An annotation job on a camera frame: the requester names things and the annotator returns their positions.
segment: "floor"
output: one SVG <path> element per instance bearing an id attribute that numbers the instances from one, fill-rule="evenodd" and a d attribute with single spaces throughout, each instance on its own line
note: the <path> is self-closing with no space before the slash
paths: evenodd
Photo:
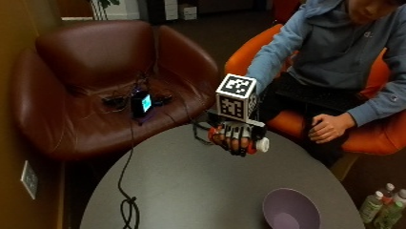
<path id="1" fill-rule="evenodd" d="M 222 70 L 228 58 L 244 42 L 269 28 L 269 11 L 248 10 L 200 15 L 197 20 L 166 25 L 190 37 L 209 52 Z M 80 220 L 97 181 L 117 158 L 68 164 L 65 227 L 80 228 Z M 406 188 L 406 150 L 391 156 L 362 156 L 342 185 L 360 207 L 366 196 L 391 182 Z M 393 229 L 406 228 L 406 218 Z"/>

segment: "wrist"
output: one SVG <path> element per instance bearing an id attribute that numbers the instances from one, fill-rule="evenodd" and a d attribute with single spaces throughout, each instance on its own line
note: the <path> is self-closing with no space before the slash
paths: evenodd
<path id="1" fill-rule="evenodd" d="M 341 119 L 342 119 L 342 123 L 344 123 L 344 126 L 345 126 L 345 129 L 349 129 L 352 127 L 354 127 L 357 125 L 357 122 L 352 116 L 350 113 L 344 113 L 341 115 Z"/>

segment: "shirt sleeve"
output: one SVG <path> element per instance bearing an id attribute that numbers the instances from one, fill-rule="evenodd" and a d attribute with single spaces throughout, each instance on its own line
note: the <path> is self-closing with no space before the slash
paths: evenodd
<path id="1" fill-rule="evenodd" d="M 387 42 L 387 51 L 383 60 L 391 70 L 390 82 L 379 93 L 361 106 L 348 112 L 354 117 L 358 126 L 367 122 L 387 117 L 406 109 L 406 17 L 393 29 Z"/>
<path id="2" fill-rule="evenodd" d="M 258 94 L 281 71 L 285 60 L 301 48 L 310 29 L 302 5 L 282 26 L 281 32 L 274 35 L 273 41 L 258 51 L 249 66 L 246 76 L 257 80 Z"/>

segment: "black and white pattern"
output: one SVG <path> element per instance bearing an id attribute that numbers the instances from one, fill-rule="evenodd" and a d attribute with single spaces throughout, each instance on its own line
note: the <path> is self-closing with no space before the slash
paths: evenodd
<path id="1" fill-rule="evenodd" d="M 253 84 L 253 80 L 245 77 L 229 76 L 224 87 L 220 89 L 221 92 L 237 94 L 248 97 L 249 89 Z"/>
<path id="2" fill-rule="evenodd" d="M 257 107 L 257 95 L 256 95 L 256 93 L 252 93 L 250 97 L 249 97 L 249 113 L 248 113 L 248 115 L 252 114 L 256 107 Z"/>
<path id="3" fill-rule="evenodd" d="M 218 97 L 220 99 L 220 113 L 221 115 L 234 117 L 234 118 L 245 118 L 244 117 L 244 100 L 238 100 L 226 96 Z"/>

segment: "dark pants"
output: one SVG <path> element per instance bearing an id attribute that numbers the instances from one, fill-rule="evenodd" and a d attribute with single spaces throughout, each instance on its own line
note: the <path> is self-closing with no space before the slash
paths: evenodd
<path id="1" fill-rule="evenodd" d="M 282 73 L 281 77 L 292 77 L 289 73 Z M 260 105 L 258 105 L 258 120 L 266 122 L 273 119 L 282 110 L 293 110 L 304 115 L 304 148 L 309 154 L 322 162 L 326 167 L 332 167 L 333 164 L 342 157 L 344 151 L 341 145 L 348 139 L 348 133 L 336 138 L 334 140 L 316 144 L 310 141 L 308 134 L 312 129 L 312 119 L 320 114 L 325 115 L 341 115 L 338 112 L 313 106 L 312 104 L 292 100 L 284 96 L 276 94 L 276 89 L 278 88 L 278 78 L 270 83 L 268 88 L 260 95 Z"/>

